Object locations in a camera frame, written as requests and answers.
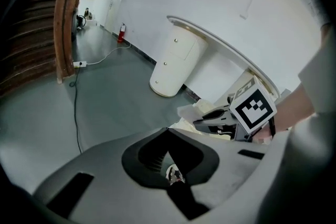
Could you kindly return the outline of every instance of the electrical cable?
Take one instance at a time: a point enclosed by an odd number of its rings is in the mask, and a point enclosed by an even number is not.
[[[79,62],[79,68],[78,68],[78,72],[77,72],[77,75],[76,75],[76,80],[69,84],[69,86],[71,88],[75,87],[75,101],[73,103],[73,107],[74,107],[74,118],[75,118],[75,125],[76,125],[76,139],[77,139],[77,145],[78,145],[80,154],[82,154],[82,149],[80,148],[80,145],[79,145],[79,133],[78,133],[78,124],[77,124],[77,115],[76,115],[76,104],[77,104],[77,80],[78,80],[78,75],[79,75],[81,65],[82,65],[82,62]]]
[[[100,61],[98,61],[98,62],[93,62],[93,63],[87,63],[87,65],[88,66],[92,66],[92,65],[96,65],[96,64],[98,64],[98,63],[101,63],[101,62],[103,62],[106,58],[108,58],[110,55],[111,55],[111,53],[113,53],[115,50],[117,50],[117,49],[129,49],[129,48],[131,48],[131,44],[128,46],[128,47],[118,47],[118,48],[115,48],[115,49],[113,49],[113,50],[111,50],[103,59],[101,59]]]

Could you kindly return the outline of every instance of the black baseboard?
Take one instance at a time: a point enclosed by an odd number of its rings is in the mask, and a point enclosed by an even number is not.
[[[140,54],[143,58],[145,58],[147,61],[149,61],[150,63],[152,63],[153,65],[156,65],[156,61],[148,56],[147,54],[145,54],[141,49],[137,48],[134,44],[130,43],[129,41],[127,41],[126,39],[124,39],[123,41],[125,44],[127,44],[128,46],[130,46],[133,50],[135,50],[138,54]],[[201,99],[196,93],[194,93],[191,89],[189,89],[185,84],[182,85],[181,87],[182,90],[184,90],[193,100],[195,100],[196,102]]]

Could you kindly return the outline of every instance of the gray floor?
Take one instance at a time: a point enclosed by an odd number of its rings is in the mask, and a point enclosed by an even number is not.
[[[78,34],[74,60],[96,62],[117,46],[100,27]],[[169,126],[178,106],[194,103],[180,91],[164,98],[149,87],[153,65],[132,49],[119,49],[104,62],[81,68],[77,120],[86,150],[136,132]],[[75,89],[70,78],[32,82],[0,104],[0,161],[11,181],[32,193],[51,173],[79,154],[73,117]]]

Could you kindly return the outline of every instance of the red fire extinguisher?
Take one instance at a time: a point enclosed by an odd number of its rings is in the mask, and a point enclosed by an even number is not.
[[[118,37],[118,43],[122,43],[124,35],[126,31],[126,25],[124,23],[121,24],[119,37]]]

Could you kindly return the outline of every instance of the white cylindrical cabinet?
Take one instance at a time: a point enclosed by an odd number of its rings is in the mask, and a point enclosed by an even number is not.
[[[165,45],[150,86],[159,95],[173,97],[193,71],[208,43],[205,37],[191,32],[188,27],[174,25]]]

